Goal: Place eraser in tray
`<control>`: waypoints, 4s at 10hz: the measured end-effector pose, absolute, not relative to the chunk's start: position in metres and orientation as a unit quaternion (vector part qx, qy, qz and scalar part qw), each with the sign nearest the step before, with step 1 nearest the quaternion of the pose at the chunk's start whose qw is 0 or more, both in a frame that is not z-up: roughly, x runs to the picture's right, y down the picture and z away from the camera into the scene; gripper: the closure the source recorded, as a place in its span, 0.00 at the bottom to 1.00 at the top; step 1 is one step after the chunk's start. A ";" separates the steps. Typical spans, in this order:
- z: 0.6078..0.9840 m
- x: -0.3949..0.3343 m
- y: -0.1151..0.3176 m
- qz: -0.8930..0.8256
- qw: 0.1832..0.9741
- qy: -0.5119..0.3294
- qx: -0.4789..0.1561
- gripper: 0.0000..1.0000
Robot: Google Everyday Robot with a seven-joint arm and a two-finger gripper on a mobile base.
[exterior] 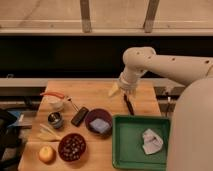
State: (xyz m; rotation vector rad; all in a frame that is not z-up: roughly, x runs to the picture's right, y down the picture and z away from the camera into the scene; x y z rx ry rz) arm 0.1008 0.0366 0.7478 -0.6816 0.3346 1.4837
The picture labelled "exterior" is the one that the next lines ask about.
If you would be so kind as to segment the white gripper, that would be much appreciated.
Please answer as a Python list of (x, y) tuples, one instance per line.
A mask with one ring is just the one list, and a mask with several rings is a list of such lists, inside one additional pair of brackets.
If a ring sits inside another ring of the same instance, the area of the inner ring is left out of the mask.
[(136, 88), (138, 86), (141, 75), (136, 72), (123, 71), (118, 79), (118, 84), (114, 83), (108, 92), (108, 96), (112, 97), (119, 92), (119, 88), (125, 93), (131, 94), (132, 98), (137, 97)]

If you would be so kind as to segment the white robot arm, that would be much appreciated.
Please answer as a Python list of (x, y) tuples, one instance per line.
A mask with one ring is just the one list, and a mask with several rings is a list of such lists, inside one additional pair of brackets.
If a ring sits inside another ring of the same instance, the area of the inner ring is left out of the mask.
[(147, 71), (185, 86), (171, 121), (166, 171), (213, 171), (213, 57), (158, 55), (151, 47), (123, 53), (124, 70), (109, 90), (134, 93)]

